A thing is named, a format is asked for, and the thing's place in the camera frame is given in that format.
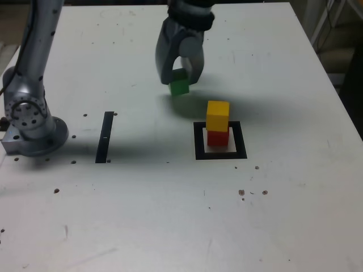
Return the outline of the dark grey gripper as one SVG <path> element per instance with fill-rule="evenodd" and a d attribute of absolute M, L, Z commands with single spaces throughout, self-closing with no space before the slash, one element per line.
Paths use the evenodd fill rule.
<path fill-rule="evenodd" d="M 196 84 L 204 68 L 204 33 L 164 20 L 155 50 L 155 63 L 162 84 L 172 82 L 172 69 L 180 56 L 190 84 Z"/>

